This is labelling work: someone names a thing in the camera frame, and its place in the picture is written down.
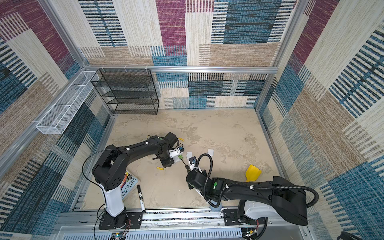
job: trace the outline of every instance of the black mesh shelf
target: black mesh shelf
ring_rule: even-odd
[[[92,81],[113,114],[157,114],[159,98],[151,71],[99,69]]]

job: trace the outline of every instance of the yellow dustpan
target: yellow dustpan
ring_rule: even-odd
[[[245,176],[247,177],[247,182],[256,181],[261,173],[262,173],[262,171],[260,169],[253,166],[252,164],[249,165],[248,170],[245,172]]]

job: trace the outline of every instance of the white mesh basket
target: white mesh basket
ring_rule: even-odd
[[[63,134],[73,117],[91,92],[93,81],[99,76],[95,71],[83,71],[80,73],[63,95],[44,115],[36,128],[43,134]]]

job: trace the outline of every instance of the whiteboard marker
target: whiteboard marker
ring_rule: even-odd
[[[144,200],[143,200],[143,195],[141,194],[140,185],[137,186],[137,190],[139,191],[139,199],[140,199],[141,211],[145,212]]]

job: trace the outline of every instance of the robotic arm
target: robotic arm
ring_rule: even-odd
[[[107,206],[103,216],[105,222],[116,229],[123,228],[127,222],[126,208],[121,199],[120,190],[127,165],[154,154],[156,158],[153,159],[160,159],[164,168],[170,167],[174,163],[174,158],[180,154],[178,145],[178,138],[170,132],[165,137],[151,136],[143,142],[130,146],[106,147],[92,169],[92,174],[103,191]],[[207,156],[210,160],[208,174],[199,168],[199,162],[203,156]],[[188,172],[186,181],[189,188],[197,189],[213,207],[218,207],[221,200],[240,199],[239,223],[247,223],[249,219],[260,217],[281,216],[290,223],[307,225],[306,208],[313,206],[318,200],[315,190],[296,186],[277,176],[273,177],[273,181],[258,183],[236,182],[219,177],[210,179],[213,160],[208,154],[202,154],[198,160],[192,157],[189,161],[190,166],[186,166]],[[308,204],[306,204],[304,190],[314,194],[314,199]]]

